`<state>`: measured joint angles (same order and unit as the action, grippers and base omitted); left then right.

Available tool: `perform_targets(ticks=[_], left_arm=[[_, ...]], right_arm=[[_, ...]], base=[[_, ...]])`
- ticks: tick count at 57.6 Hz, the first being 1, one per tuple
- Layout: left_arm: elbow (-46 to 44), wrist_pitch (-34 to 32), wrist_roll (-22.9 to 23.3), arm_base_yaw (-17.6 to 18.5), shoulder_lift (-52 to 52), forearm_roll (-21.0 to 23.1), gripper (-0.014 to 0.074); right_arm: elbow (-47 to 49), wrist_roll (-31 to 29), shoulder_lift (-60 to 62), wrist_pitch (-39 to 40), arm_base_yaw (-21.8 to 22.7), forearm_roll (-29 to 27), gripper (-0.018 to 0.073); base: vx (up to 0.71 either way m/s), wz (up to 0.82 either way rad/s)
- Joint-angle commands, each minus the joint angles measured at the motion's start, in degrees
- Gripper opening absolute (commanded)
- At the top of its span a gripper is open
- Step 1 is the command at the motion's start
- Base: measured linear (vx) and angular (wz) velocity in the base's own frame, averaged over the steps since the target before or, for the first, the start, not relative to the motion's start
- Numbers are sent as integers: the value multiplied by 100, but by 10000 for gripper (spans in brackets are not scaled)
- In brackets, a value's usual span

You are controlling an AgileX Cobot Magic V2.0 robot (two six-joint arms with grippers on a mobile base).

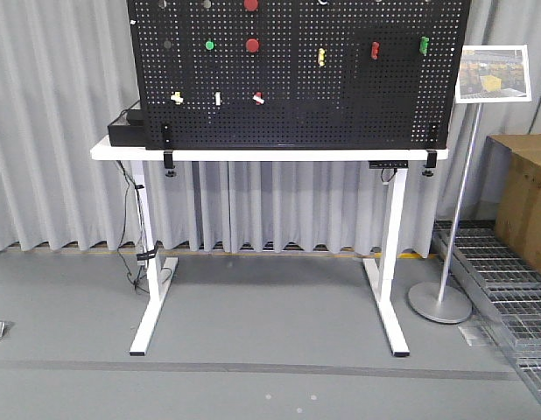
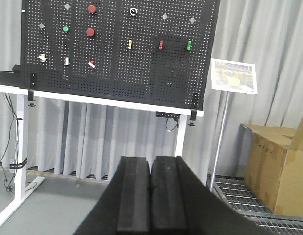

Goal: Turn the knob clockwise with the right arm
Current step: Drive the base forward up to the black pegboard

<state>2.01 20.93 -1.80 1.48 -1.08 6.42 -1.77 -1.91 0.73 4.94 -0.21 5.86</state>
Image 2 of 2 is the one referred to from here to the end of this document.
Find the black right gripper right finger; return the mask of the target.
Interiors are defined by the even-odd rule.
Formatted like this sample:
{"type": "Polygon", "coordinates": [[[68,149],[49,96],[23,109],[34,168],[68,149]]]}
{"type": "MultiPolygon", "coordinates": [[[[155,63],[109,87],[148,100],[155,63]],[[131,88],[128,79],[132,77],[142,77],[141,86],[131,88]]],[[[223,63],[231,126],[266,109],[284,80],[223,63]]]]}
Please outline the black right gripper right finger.
{"type": "Polygon", "coordinates": [[[152,231],[186,232],[187,221],[175,157],[156,157],[151,170],[151,186],[152,231]]]}

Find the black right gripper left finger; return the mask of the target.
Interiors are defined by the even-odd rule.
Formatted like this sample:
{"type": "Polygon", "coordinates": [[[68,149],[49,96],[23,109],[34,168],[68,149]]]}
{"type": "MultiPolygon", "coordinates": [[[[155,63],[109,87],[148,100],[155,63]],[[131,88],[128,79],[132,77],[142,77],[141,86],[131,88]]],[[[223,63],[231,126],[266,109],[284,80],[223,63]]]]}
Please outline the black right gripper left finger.
{"type": "Polygon", "coordinates": [[[150,169],[144,157],[126,157],[119,207],[118,233],[150,231],[150,169]]]}

